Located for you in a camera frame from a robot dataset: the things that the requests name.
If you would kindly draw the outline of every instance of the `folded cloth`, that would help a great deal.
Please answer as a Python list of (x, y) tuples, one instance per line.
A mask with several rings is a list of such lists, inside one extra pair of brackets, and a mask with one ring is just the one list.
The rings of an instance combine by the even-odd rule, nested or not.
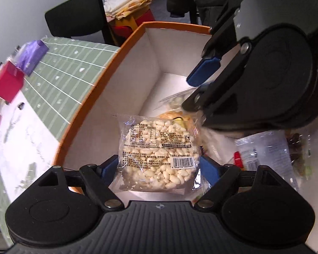
[(126, 5), (121, 7), (117, 12), (113, 12), (112, 17), (120, 20), (121, 18), (130, 15), (134, 11), (146, 7), (151, 2), (152, 0), (131, 0)]
[(105, 0), (104, 9), (106, 15), (111, 16), (113, 12), (118, 12), (129, 1), (131, 0)]

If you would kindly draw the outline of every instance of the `snack bag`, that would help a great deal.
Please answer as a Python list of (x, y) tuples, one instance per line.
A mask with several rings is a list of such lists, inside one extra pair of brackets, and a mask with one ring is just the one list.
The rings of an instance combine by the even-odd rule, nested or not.
[(193, 187), (199, 148), (192, 122), (118, 116), (120, 190), (172, 192)]

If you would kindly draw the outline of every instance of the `red stool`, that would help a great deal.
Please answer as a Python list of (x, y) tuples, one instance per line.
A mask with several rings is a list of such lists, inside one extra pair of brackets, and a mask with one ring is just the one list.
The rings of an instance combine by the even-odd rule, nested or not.
[(114, 19), (109, 24), (117, 36), (124, 37), (126, 40), (143, 22), (150, 21), (155, 21), (155, 19), (149, 6), (146, 6), (120, 20)]

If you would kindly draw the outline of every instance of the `nutrition facts label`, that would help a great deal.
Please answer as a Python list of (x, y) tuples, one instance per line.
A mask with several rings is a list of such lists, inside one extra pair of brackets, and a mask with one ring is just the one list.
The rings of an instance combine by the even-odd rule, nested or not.
[(130, 145), (156, 147), (156, 128), (146, 125), (132, 125)]

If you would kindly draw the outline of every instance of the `pink box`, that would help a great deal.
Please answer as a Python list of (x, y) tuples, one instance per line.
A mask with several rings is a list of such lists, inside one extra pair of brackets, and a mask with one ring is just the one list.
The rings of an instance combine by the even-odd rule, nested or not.
[(24, 86), (24, 73), (8, 61), (0, 71), (0, 97), (12, 102)]

